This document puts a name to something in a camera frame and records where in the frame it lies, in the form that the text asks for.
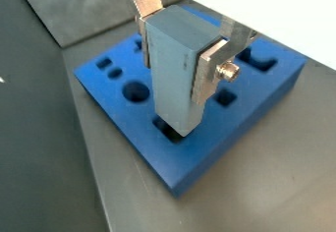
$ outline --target blue foam block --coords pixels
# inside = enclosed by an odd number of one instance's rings
[[[188,10],[219,25],[214,18]],[[258,39],[235,60],[240,77],[232,84],[219,84],[202,124],[182,139],[158,120],[151,70],[143,65],[139,48],[140,36],[135,34],[80,66],[75,75],[179,197],[291,90],[306,58]]]

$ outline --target silver bracket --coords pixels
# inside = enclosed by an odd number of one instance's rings
[[[146,20],[158,12],[163,10],[162,0],[132,0],[138,15],[135,20],[138,22],[139,33],[142,34],[142,49],[143,49],[143,62],[147,68],[151,68]]]
[[[199,105],[206,104],[214,95],[220,80],[232,82],[238,78],[240,69],[234,64],[235,55],[246,49],[259,34],[226,16],[222,18],[219,32],[228,40],[222,39],[204,51],[199,59],[192,90],[192,100]]]

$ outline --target table surface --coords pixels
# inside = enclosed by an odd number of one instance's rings
[[[72,70],[135,23],[64,49],[78,114],[112,231],[335,231],[336,72],[310,61],[294,91],[174,199]]]

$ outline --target dark gray floor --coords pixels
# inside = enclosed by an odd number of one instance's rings
[[[0,231],[107,231],[60,49],[0,0]]]

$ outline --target round hole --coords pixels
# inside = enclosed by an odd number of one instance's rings
[[[123,70],[120,68],[116,68],[114,71],[110,72],[110,78],[116,79],[123,73]]]
[[[123,95],[131,102],[142,102],[150,96],[148,87],[140,82],[131,82],[124,86]]]

